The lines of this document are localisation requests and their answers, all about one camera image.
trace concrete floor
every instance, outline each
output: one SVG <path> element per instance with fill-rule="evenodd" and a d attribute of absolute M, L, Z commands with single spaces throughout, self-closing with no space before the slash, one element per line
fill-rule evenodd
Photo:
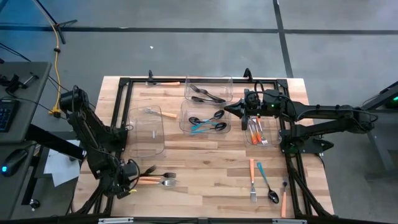
<path fill-rule="evenodd" d="M 76 26 L 277 27 L 272 0 L 42 2 L 58 22 L 78 19 Z M 279 0 L 279 4 L 285 29 L 398 29 L 394 0 Z M 26 0 L 9 1 L 0 13 L 0 24 L 10 23 L 47 25 Z M 241 76 L 249 67 L 255 77 L 286 77 L 278 34 L 66 32 L 65 38 L 58 65 L 62 85 L 79 85 L 94 104 L 105 75 L 146 75 L 151 69 L 156 75 Z M 286 39 L 293 75 L 304 78 L 311 104 L 361 105 L 397 81 L 398 35 L 286 35 Z M 53 62 L 52 32 L 0 31 L 0 42 L 31 60 Z M 0 54 L 4 60 L 21 60 L 1 49 Z M 40 102 L 51 108 L 55 97 L 55 88 L 48 83 Z M 71 130 L 42 108 L 34 123 L 49 131 Z M 396 223 L 398 182 L 364 179 L 364 174 L 382 171 L 367 136 L 337 133 L 326 138 L 335 143 L 324 158 L 335 213 Z"/>

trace black spoon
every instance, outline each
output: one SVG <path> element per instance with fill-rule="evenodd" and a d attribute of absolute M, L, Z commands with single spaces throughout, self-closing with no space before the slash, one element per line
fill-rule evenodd
<path fill-rule="evenodd" d="M 267 177 L 266 174 L 264 173 L 264 170 L 262 169 L 262 165 L 261 162 L 257 163 L 257 167 L 262 175 L 262 177 L 264 178 L 264 180 L 266 181 L 266 184 L 268 185 L 268 197 L 269 199 L 274 202 L 274 203 L 279 203 L 279 197 L 276 194 L 275 191 L 271 190 L 271 188 L 269 187 L 268 181 L 267 181 Z"/>
<path fill-rule="evenodd" d="M 209 129 L 203 129 L 203 130 L 199 130 L 199 131 L 192 131 L 192 134 L 196 134 L 196 133 L 202 133 L 205 131 L 209 131 L 211 129 L 215 129 L 216 131 L 221 131 L 222 129 L 226 128 L 226 123 L 225 122 L 221 122 L 216 124 L 216 126 L 214 128 L 209 128 Z"/>
<path fill-rule="evenodd" d="M 198 124 L 200 124 L 200 123 L 209 122 L 211 119 L 220 119 L 220 118 L 222 118 L 222 117 L 224 116 L 224 114 L 225 114 L 225 111 L 224 111 L 224 110 L 219 110 L 219 111 L 215 112 L 214 115 L 213 115 L 213 117 L 210 118 L 210 119 L 201 121 L 199 118 L 190 117 L 190 118 L 189 118 L 189 122 L 191 122 L 191 124 L 198 125 Z"/>

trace butcher block tabletop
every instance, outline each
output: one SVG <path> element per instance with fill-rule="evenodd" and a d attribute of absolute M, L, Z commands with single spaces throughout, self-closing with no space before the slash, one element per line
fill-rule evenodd
<path fill-rule="evenodd" d="M 95 113 L 105 125 L 110 125 L 118 83 L 121 77 L 104 77 Z M 304 80 L 288 78 L 290 98 L 308 104 Z M 242 98 L 243 90 L 253 90 L 253 84 L 233 84 L 233 100 Z M 137 192 L 118 200 L 114 199 L 112 216 L 125 217 L 211 217 L 211 218 L 280 218 L 281 202 L 272 203 L 261 173 L 255 167 L 257 202 L 250 200 L 249 159 L 262 162 L 269 185 L 282 200 L 282 180 L 287 176 L 286 161 L 279 146 L 259 147 L 248 144 L 237 116 L 231 115 L 231 130 L 226 134 L 201 134 L 190 136 L 180 129 L 180 109 L 185 84 L 179 86 L 146 86 L 135 83 L 132 88 L 130 109 L 157 105 L 162 112 L 177 114 L 177 118 L 163 116 L 164 152 L 162 156 L 138 159 L 143 172 L 152 165 L 156 174 L 177 174 L 175 187 L 163 185 L 138 185 Z M 125 96 L 119 110 L 120 124 Z M 299 122 L 313 124 L 312 119 Z M 129 134 L 122 158 L 133 154 Z M 302 154 L 308 188 L 326 211 L 333 213 L 325 170 L 319 157 Z M 88 200 L 98 180 L 95 180 L 85 161 L 75 190 L 73 206 L 78 210 Z M 302 191 L 297 186 L 300 208 L 304 212 Z M 287 218 L 294 217 L 289 185 L 287 187 Z"/>

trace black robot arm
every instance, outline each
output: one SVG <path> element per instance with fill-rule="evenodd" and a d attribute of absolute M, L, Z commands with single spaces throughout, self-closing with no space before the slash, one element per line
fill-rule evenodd
<path fill-rule="evenodd" d="M 77 86 L 61 94 L 60 109 L 86 150 L 95 179 L 101 179 L 104 195 L 118 198 L 129 195 L 131 178 L 139 175 L 139 168 L 134 161 L 125 164 L 111 154 L 124 150 L 128 130 L 105 126 L 90 108 L 87 94 Z"/>
<path fill-rule="evenodd" d="M 376 115 L 350 105 L 303 105 L 300 102 L 292 101 L 278 90 L 257 92 L 246 89 L 244 90 L 244 99 L 240 99 L 239 102 L 226 106 L 224 109 L 242 119 L 242 130 L 248 128 L 248 120 L 251 116 L 273 116 L 290 122 L 291 128 L 280 132 L 282 137 L 280 146 L 283 153 L 298 151 L 321 153 L 333 147 L 333 144 L 321 140 L 319 136 L 341 131 L 367 133 L 372 130 L 373 122 L 377 120 Z M 304 118 L 331 119 L 332 121 L 310 126 L 294 124 Z"/>

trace clear plastic bin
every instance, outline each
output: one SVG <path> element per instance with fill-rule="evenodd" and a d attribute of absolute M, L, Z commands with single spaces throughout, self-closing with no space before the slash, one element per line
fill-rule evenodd
<path fill-rule="evenodd" d="M 257 144 L 253 144 L 252 137 L 251 137 L 251 130 L 248 125 L 248 129 L 243 132 L 244 137 L 246 138 L 246 142 L 250 145 L 257 145 L 257 146 L 275 146 L 278 145 L 282 141 L 282 137 L 279 135 L 279 121 L 278 119 L 275 119 L 273 117 L 261 117 L 260 118 L 260 123 L 261 123 L 261 128 L 262 128 L 262 135 L 264 136 L 264 142 L 265 144 L 262 143 L 262 141 L 258 141 L 258 138 L 256 136 L 256 132 L 259 131 L 261 135 L 261 130 L 259 126 L 255 127 L 253 125 L 253 122 L 249 122 L 252 126 L 252 131 L 253 134 L 256 137 Z"/>
<path fill-rule="evenodd" d="M 233 99 L 233 79 L 232 77 L 221 77 L 213 82 L 211 79 L 214 77 L 189 77 L 185 80 L 185 93 L 184 96 L 187 100 L 193 101 L 192 97 L 205 99 L 203 103 L 217 104 L 208 95 L 197 93 L 193 88 L 197 87 L 206 90 L 209 94 L 230 102 Z"/>
<path fill-rule="evenodd" d="M 198 130 L 210 129 L 214 128 L 216 123 L 224 122 L 226 123 L 226 127 L 220 131 L 215 129 L 211 129 L 209 131 L 205 131 L 202 134 L 224 134 L 228 133 L 231 130 L 231 114 L 225 111 L 225 114 L 220 119 L 212 119 L 210 123 L 202 124 L 198 129 L 192 129 L 195 125 L 189 122 L 189 118 L 196 117 L 201 121 L 210 119 L 214 116 L 214 113 L 223 110 L 224 105 L 216 105 L 209 103 L 195 103 L 189 100 L 185 100 L 181 104 L 181 114 L 180 114 L 180 129 L 184 133 L 189 133 L 192 136 L 198 135 L 200 133 L 195 133 Z"/>
<path fill-rule="evenodd" d="M 134 108 L 129 111 L 127 149 L 134 158 L 161 156 L 164 151 L 163 118 L 158 106 Z"/>

